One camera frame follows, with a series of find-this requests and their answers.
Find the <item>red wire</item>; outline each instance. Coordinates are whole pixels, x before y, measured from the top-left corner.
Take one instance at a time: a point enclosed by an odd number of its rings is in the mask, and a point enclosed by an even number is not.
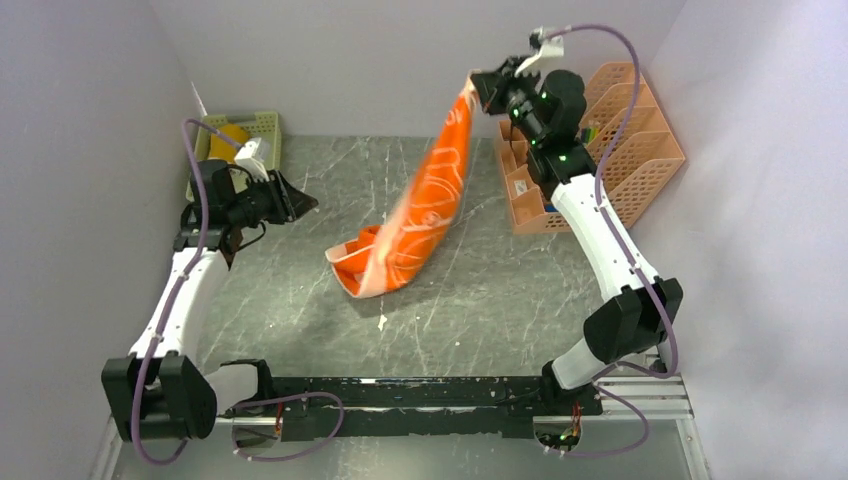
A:
[[[580,402],[575,401],[571,407],[571,431],[577,437],[580,436],[580,424],[582,420],[583,411],[580,408]]]
[[[274,433],[279,436],[283,432],[283,402],[277,404],[277,419],[274,421]]]

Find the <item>orange desk organizer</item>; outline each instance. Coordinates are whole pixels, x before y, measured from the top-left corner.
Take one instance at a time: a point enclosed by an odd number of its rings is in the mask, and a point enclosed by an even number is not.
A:
[[[644,78],[636,107],[607,161],[604,188],[622,224],[631,227],[685,161],[656,98]],[[586,84],[586,113],[580,126],[602,125],[586,145],[595,163],[621,125],[633,89],[633,65],[607,63]],[[528,145],[508,119],[498,123],[495,157],[516,234],[569,232],[563,216],[547,204],[527,171]]]

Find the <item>white label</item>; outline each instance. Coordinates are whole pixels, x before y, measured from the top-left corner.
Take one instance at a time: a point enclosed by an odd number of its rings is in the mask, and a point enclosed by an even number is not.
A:
[[[527,182],[525,182],[524,180],[515,180],[512,183],[515,184],[516,197],[527,191]]]

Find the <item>white wall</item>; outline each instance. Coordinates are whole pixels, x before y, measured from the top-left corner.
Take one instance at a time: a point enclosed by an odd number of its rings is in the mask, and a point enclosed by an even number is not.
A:
[[[635,232],[716,479],[848,472],[847,46],[845,2],[689,0],[650,65],[689,164]]]
[[[0,478],[85,478],[166,279],[188,77],[146,2],[0,2]]]
[[[649,61],[684,1],[152,3],[210,112],[277,110],[295,134],[432,136],[468,71],[528,52],[534,28],[616,25]],[[627,58],[605,34],[574,34],[568,48],[563,66],[585,75]]]

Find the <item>yellow object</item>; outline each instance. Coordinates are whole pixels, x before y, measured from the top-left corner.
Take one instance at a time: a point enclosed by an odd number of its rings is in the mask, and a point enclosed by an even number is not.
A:
[[[250,134],[247,131],[232,123],[228,123],[218,130],[239,143],[250,140]],[[232,145],[221,140],[217,135],[212,135],[209,139],[209,156],[207,158],[235,163],[236,153],[238,152]]]

